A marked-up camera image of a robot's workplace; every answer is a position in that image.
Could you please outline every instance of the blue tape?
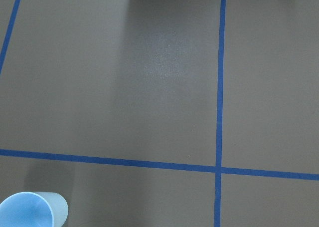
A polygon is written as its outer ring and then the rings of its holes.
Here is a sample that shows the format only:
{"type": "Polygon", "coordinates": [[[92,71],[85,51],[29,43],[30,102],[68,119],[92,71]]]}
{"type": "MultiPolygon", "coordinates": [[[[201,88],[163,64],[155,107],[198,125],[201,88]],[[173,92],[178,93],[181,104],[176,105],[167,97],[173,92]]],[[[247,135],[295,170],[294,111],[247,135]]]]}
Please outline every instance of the blue tape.
{"type": "MultiPolygon", "coordinates": [[[[206,172],[206,173],[216,172],[215,166],[177,164],[177,163],[155,162],[155,161],[136,161],[136,160],[126,160],[126,159],[76,156],[76,155],[53,154],[53,153],[31,152],[31,151],[15,151],[15,150],[6,150],[6,149],[0,149],[0,156],[22,157],[22,158],[54,160],[54,161],[82,162],[82,163],[117,165],[117,166],[134,166],[134,167],[145,167],[145,168],[181,170],[181,171],[196,171],[196,172],[206,172]]],[[[319,181],[319,174],[307,174],[307,173],[296,173],[296,172],[265,171],[265,170],[222,167],[221,173],[234,174],[234,175],[262,176],[262,177],[276,177],[276,178],[319,181]]]]}
{"type": "Polygon", "coordinates": [[[218,77],[217,77],[217,125],[216,125],[216,174],[214,227],[220,227],[221,216],[221,167],[223,138],[223,86],[224,86],[224,40],[225,40],[226,0],[220,0],[218,77]]]}
{"type": "Polygon", "coordinates": [[[0,74],[1,74],[1,71],[2,71],[2,66],[3,66],[3,63],[4,63],[6,51],[7,51],[8,46],[9,46],[9,42],[10,42],[10,38],[11,38],[13,26],[14,26],[16,14],[17,14],[18,9],[19,9],[19,5],[20,5],[20,0],[15,0],[14,1],[14,5],[13,5],[13,9],[12,9],[12,13],[11,13],[11,17],[10,17],[10,20],[9,20],[8,28],[6,29],[6,33],[5,33],[5,37],[4,37],[1,53],[0,53],[0,74]]]}
{"type": "Polygon", "coordinates": [[[262,177],[319,181],[318,174],[306,174],[306,173],[296,173],[296,172],[265,171],[265,170],[222,167],[222,173],[234,174],[234,175],[245,175],[245,176],[262,176],[262,177]]]}
{"type": "Polygon", "coordinates": [[[24,157],[43,160],[55,161],[70,161],[82,163],[94,163],[104,165],[117,165],[117,166],[135,166],[157,169],[181,170],[181,171],[197,171],[214,173],[214,166],[190,165],[190,164],[177,164],[168,162],[154,162],[154,161],[136,161],[103,157],[90,157],[90,156],[75,156],[64,154],[40,153],[30,151],[14,151],[0,149],[0,156],[24,157]]]}

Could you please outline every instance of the floor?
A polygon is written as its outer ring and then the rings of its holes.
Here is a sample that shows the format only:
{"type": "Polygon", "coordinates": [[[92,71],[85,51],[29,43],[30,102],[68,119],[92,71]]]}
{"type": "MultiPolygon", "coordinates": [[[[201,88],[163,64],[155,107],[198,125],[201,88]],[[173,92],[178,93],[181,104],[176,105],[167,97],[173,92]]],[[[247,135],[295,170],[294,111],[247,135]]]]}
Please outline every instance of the floor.
{"type": "Polygon", "coordinates": [[[318,0],[0,0],[0,202],[65,227],[314,227],[318,0]]]}

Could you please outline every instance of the floor tile section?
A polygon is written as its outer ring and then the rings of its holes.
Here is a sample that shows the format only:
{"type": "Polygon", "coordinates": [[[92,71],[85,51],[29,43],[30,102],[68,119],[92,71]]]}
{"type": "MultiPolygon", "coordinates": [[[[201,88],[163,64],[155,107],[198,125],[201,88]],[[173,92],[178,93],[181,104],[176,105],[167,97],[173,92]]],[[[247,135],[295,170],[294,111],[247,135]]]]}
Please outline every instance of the floor tile section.
{"type": "Polygon", "coordinates": [[[21,0],[0,147],[214,165],[219,6],[21,0]]]}
{"type": "Polygon", "coordinates": [[[0,201],[21,191],[56,192],[66,227],[211,227],[210,173],[0,157],[0,201]]]}
{"type": "Polygon", "coordinates": [[[222,227],[313,227],[319,182],[223,175],[222,227]]]}
{"type": "Polygon", "coordinates": [[[318,173],[318,0],[227,0],[223,165],[318,173]]]}

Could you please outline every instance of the cup rim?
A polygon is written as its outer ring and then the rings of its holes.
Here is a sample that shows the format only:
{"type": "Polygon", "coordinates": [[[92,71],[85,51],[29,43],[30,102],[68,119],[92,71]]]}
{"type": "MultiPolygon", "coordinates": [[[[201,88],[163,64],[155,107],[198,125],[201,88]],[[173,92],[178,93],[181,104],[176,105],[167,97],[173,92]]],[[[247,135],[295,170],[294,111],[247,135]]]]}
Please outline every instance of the cup rim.
{"type": "Polygon", "coordinates": [[[11,198],[16,197],[16,196],[19,196],[19,195],[23,195],[23,194],[24,194],[24,195],[25,195],[25,194],[29,194],[29,195],[37,196],[37,197],[39,197],[40,199],[42,199],[42,200],[46,203],[46,205],[49,207],[50,213],[51,213],[51,218],[52,218],[52,225],[51,225],[51,227],[54,227],[54,213],[53,213],[53,211],[52,211],[51,205],[49,204],[49,202],[48,202],[44,197],[42,197],[41,195],[39,195],[39,194],[37,194],[37,193],[35,193],[35,192],[28,192],[28,191],[26,191],[26,192],[15,193],[15,194],[13,194],[13,195],[7,197],[4,201],[2,201],[2,202],[0,203],[0,207],[1,207],[2,205],[5,205],[5,203],[8,202],[11,198]]]}

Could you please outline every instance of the plastic cup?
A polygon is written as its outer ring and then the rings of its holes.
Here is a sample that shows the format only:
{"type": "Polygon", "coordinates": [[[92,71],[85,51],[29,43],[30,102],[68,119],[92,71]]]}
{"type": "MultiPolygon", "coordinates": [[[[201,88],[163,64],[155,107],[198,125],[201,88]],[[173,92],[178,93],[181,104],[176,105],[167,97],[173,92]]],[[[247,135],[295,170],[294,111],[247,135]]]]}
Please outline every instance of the plastic cup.
{"type": "Polygon", "coordinates": [[[68,204],[57,193],[20,192],[0,204],[0,227],[62,227],[68,204]]]}

